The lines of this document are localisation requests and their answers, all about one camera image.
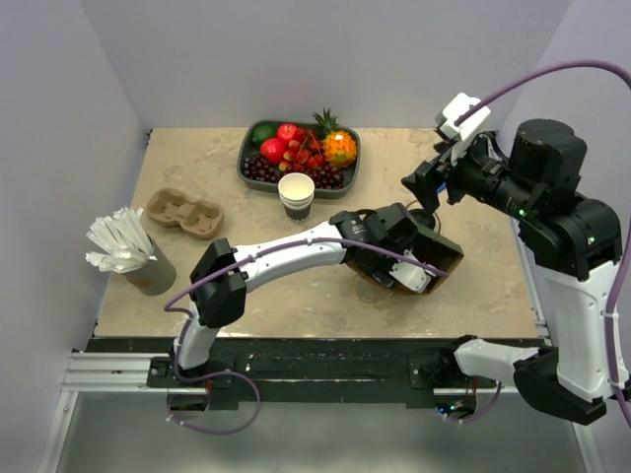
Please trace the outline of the white wrapped straws bundle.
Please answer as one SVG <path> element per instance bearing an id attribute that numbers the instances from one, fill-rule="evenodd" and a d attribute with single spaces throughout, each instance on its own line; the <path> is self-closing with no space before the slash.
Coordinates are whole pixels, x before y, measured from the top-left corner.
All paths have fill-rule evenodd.
<path id="1" fill-rule="evenodd" d="M 111 216 L 98 217 L 86 237 L 102 252 L 90 251 L 88 263 L 101 272 L 130 273 L 157 261 L 156 246 L 141 224 L 142 208 L 123 207 Z"/>

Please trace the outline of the brown paper straw holder cup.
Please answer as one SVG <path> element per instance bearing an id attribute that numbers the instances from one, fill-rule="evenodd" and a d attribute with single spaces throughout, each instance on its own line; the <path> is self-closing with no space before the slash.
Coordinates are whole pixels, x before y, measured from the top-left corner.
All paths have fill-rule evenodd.
<path id="1" fill-rule="evenodd" d="M 123 276 L 141 294 L 153 297 L 165 293 L 174 284 L 176 270 L 152 238 L 150 243 L 152 254 L 147 262 L 139 269 L 124 273 Z"/>

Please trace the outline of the dark grey fruit tray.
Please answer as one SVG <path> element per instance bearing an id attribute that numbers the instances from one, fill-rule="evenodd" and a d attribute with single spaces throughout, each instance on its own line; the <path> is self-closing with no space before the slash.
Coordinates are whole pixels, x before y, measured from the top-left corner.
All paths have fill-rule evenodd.
<path id="1" fill-rule="evenodd" d="M 247 132 L 245 133 L 245 137 L 242 140 L 241 148 L 237 157 L 237 174 L 239 178 L 245 183 L 246 187 L 257 190 L 257 191 L 262 191 L 262 192 L 270 192 L 273 194 L 278 193 L 278 187 L 277 187 L 276 182 L 258 181 L 258 180 L 247 177 L 245 175 L 244 165 L 245 165 L 246 158 L 258 153 L 258 148 L 255 147 L 254 144 L 252 143 L 252 137 L 254 135 L 255 129 L 258 128 L 259 126 L 271 126 L 274 129 L 277 129 L 282 123 L 283 123 L 283 120 L 261 119 L 261 120 L 255 121 L 247 129 Z M 356 131 L 353 130 L 352 128 L 345 127 L 342 125 L 340 125 L 339 128 L 348 132 L 351 135 L 351 137 L 354 139 L 354 141 L 357 144 L 358 155 L 357 155 L 355 163 L 342 171 L 343 173 L 342 187 L 338 189 L 317 188 L 315 190 L 315 198 L 318 198 L 318 199 L 334 200 L 334 199 L 340 199 L 344 197 L 355 184 L 355 181 L 359 173 L 359 166 L 361 163 L 361 154 L 362 154 L 360 137 L 356 133 Z"/>

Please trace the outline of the dark purple grape bunch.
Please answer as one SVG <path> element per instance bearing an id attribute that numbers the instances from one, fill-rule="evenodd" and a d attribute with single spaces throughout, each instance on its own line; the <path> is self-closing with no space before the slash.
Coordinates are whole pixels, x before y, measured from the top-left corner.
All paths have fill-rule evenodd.
<path id="1" fill-rule="evenodd" d="M 245 157 L 241 164 L 241 172 L 246 179 L 273 184 L 277 184 L 285 174 L 278 165 L 273 165 L 260 154 Z"/>

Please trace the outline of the red lychee bunch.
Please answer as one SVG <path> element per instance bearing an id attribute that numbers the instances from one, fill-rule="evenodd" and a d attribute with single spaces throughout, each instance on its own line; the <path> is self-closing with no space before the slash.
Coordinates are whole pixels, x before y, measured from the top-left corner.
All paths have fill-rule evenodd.
<path id="1" fill-rule="evenodd" d="M 319 169 L 325 164 L 322 146 L 317 138 L 307 138 L 303 142 L 292 140 L 278 165 L 281 172 L 289 170 Z"/>

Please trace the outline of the stack of pulp carriers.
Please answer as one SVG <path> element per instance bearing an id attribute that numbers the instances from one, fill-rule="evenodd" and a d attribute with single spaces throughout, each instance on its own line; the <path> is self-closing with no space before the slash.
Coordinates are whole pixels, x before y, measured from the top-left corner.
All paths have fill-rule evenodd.
<path id="1" fill-rule="evenodd" d="M 180 228 L 190 237 L 205 240 L 220 231 L 225 213 L 222 207 L 204 199 L 193 199 L 174 188 L 154 193 L 144 213 L 165 228 Z"/>

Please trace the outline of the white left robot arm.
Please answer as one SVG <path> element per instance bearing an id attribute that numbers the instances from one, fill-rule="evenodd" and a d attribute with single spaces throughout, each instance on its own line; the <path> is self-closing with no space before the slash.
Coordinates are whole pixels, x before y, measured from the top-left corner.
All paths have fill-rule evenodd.
<path id="1" fill-rule="evenodd" d="M 204 375 L 219 330 L 245 312 L 246 296 L 275 280 L 317 267 L 345 264 L 387 289 L 422 293 L 430 276 L 414 256 L 417 223 L 400 204 L 342 211 L 315 227 L 273 241 L 211 244 L 190 275 L 186 323 L 174 341 L 171 377 L 182 386 Z"/>

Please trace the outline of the aluminium frame rail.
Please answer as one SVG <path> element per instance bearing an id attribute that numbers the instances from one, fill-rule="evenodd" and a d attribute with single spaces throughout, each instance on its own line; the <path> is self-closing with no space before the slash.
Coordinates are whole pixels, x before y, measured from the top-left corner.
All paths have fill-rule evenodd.
<path id="1" fill-rule="evenodd" d="M 169 386 L 149 386 L 150 362 L 158 354 L 138 353 L 74 353 L 61 383 L 63 392 L 161 392 L 173 394 L 199 394 L 201 386 L 184 383 Z M 306 381 L 297 379 L 255 379 L 260 394 L 264 387 L 380 387 L 383 381 L 349 379 Z"/>

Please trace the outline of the stack of paper cups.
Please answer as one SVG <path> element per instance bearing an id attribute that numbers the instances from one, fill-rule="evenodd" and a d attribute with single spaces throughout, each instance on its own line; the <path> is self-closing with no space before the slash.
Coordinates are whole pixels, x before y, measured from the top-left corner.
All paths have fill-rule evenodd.
<path id="1" fill-rule="evenodd" d="M 292 172 L 278 182 L 278 195 L 287 217 L 294 222 L 303 222 L 311 212 L 316 186 L 307 175 Z"/>

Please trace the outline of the stack of black lids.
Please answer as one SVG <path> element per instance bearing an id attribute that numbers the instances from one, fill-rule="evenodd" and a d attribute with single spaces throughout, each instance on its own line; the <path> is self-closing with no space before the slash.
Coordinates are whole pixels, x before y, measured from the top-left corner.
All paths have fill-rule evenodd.
<path id="1" fill-rule="evenodd" d="M 427 212 L 426 210 L 421 208 L 411 209 L 409 213 L 418 225 L 422 225 L 431 230 L 436 228 L 436 218 L 433 214 Z"/>

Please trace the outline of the green lime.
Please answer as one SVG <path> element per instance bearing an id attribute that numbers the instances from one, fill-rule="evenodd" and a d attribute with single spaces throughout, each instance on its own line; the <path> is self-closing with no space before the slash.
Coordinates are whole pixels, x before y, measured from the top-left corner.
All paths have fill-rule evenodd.
<path id="1" fill-rule="evenodd" d="M 270 125 L 257 126 L 251 135 L 251 143 L 259 147 L 263 142 L 276 136 L 276 129 Z"/>

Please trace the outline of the brown and green paper bag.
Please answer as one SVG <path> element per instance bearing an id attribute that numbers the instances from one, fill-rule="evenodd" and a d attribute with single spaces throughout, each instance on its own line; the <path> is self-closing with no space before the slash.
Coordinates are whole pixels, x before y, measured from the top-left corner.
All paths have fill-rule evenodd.
<path id="1" fill-rule="evenodd" d="M 407 296 L 426 296 L 434 292 L 445 278 L 437 272 L 453 272 L 463 260 L 459 245 L 438 232 L 418 225 L 401 203 L 393 203 L 376 210 L 360 210 L 358 216 L 366 230 L 365 241 L 374 246 L 407 257 L 411 264 L 423 268 L 432 276 L 422 294 L 403 289 L 389 275 L 396 258 L 364 248 L 349 250 L 351 259 L 346 265 L 364 279 L 392 292 Z"/>

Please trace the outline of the orange pineapple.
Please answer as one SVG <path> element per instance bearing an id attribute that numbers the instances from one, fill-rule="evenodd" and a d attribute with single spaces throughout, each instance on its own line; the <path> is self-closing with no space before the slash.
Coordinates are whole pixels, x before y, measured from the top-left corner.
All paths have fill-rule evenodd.
<path id="1" fill-rule="evenodd" d="M 339 169 L 353 165 L 358 156 L 358 144 L 348 131 L 339 126 L 337 116 L 330 108 L 324 108 L 321 113 L 313 112 L 312 117 L 323 134 L 321 145 L 325 160 Z"/>

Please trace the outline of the red apple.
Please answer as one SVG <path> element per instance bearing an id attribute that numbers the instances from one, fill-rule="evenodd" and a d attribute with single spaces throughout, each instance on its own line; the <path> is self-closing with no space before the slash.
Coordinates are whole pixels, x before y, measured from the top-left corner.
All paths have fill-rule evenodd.
<path id="1" fill-rule="evenodd" d="M 284 160 L 286 151 L 287 143 L 279 138 L 269 138 L 259 147 L 261 156 L 274 166 L 278 166 Z"/>
<path id="2" fill-rule="evenodd" d="M 289 145 L 292 141 L 301 144 L 306 136 L 304 128 L 293 123 L 282 123 L 276 131 L 276 137 Z"/>

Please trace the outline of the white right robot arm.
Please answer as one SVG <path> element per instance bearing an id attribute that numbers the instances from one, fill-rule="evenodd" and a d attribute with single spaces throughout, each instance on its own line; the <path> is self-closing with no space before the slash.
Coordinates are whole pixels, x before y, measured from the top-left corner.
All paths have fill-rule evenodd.
<path id="1" fill-rule="evenodd" d="M 453 160 L 454 142 L 402 180 L 427 211 L 472 197 L 518 223 L 548 285 L 555 309 L 555 342 L 520 348 L 474 336 L 459 338 L 439 363 L 442 381 L 463 386 L 482 376 L 514 387 L 533 409 L 580 425 L 626 397 L 629 373 L 616 347 L 615 277 L 627 263 L 620 221 L 607 204 L 578 191 L 588 147 L 567 124 L 531 119 L 517 129 L 509 158 L 490 157 L 480 139 Z"/>

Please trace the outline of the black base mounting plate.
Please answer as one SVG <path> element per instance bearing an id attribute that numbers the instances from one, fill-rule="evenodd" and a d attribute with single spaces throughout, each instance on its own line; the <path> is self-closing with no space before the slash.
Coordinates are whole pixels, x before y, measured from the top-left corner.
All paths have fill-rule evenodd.
<path id="1" fill-rule="evenodd" d="M 158 354 L 150 362 L 149 386 L 175 387 L 193 383 L 203 388 L 213 410 L 233 410 L 242 402 L 402 404 L 431 408 L 438 396 L 470 387 L 492 388 L 493 380 L 471 381 L 447 370 L 449 339 L 317 339 L 225 337 L 213 344 L 202 377 L 188 381 L 175 377 L 173 342 L 168 338 L 99 337 L 90 353 Z M 255 379 L 306 381 L 376 380 L 380 387 L 264 387 Z"/>

